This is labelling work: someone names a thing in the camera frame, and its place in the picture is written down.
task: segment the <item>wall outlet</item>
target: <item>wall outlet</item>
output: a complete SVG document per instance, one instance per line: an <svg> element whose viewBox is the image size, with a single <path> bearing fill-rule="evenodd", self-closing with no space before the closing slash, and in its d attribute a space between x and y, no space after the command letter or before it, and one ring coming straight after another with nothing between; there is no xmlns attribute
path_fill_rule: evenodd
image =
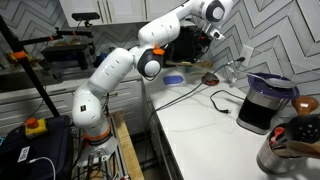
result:
<svg viewBox="0 0 320 180"><path fill-rule="evenodd" d="M240 57L244 57L246 59L243 61L243 63L241 65L248 67L252 53L253 53L252 47L243 45L242 51L240 53Z"/></svg>

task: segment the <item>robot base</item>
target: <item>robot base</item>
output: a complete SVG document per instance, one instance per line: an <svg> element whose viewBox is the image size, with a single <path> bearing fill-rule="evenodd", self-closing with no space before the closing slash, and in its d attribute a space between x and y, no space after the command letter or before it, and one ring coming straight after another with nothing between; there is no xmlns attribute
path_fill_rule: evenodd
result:
<svg viewBox="0 0 320 180"><path fill-rule="evenodd" d="M118 145L118 140L113 135L111 135L110 138L103 144L97 146L89 145L85 147L77 164L78 167L88 165L89 155L93 155L94 157L93 164L97 164L99 163L99 161L103 162L109 160L110 156L116 151Z"/></svg>

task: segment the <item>cup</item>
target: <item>cup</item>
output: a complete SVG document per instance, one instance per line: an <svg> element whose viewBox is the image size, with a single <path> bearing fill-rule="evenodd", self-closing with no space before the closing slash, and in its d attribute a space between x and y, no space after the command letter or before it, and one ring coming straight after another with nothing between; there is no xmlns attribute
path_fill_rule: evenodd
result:
<svg viewBox="0 0 320 180"><path fill-rule="evenodd" d="M269 145L270 135L263 143L257 155L257 163L268 174L284 174L304 164L307 157L285 158L275 155Z"/></svg>

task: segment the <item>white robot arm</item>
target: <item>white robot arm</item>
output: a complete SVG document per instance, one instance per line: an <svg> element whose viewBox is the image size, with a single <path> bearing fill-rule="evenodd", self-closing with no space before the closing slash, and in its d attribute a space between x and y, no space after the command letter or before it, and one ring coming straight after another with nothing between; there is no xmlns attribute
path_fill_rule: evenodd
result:
<svg viewBox="0 0 320 180"><path fill-rule="evenodd" d="M161 69L159 61L164 53L159 47L178 37L179 21L188 15L206 20L208 23L204 31L208 35L223 38L218 29L232 5L232 0L189 0L140 29L139 46L129 51L117 48L110 53L88 82L74 94L73 121L85 130L84 138L89 140L90 145L101 146L109 139L110 127L100 104L103 95L113 91L133 67L144 77L156 76Z"/></svg>

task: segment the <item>chevron tile backsplash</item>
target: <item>chevron tile backsplash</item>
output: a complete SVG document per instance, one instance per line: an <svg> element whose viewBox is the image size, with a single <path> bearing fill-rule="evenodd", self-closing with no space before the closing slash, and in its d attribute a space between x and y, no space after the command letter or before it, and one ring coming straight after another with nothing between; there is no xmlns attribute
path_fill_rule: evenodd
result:
<svg viewBox="0 0 320 180"><path fill-rule="evenodd" d="M254 48L245 72L266 72L283 75L298 84L303 95L320 101L320 4L319 0L233 0L234 7L222 26L226 40L213 42L203 59L212 59L215 67L240 56L243 45ZM0 14L19 39L48 36L54 27L69 29L59 0L1 0ZM92 27L97 54L110 47L130 48L138 44L137 33L144 23ZM41 57L45 43L26 46L27 51ZM8 44L0 34L0 63ZM220 72L230 79L231 73ZM239 74L234 84L247 92L246 75ZM295 116L288 106L281 117Z"/></svg>

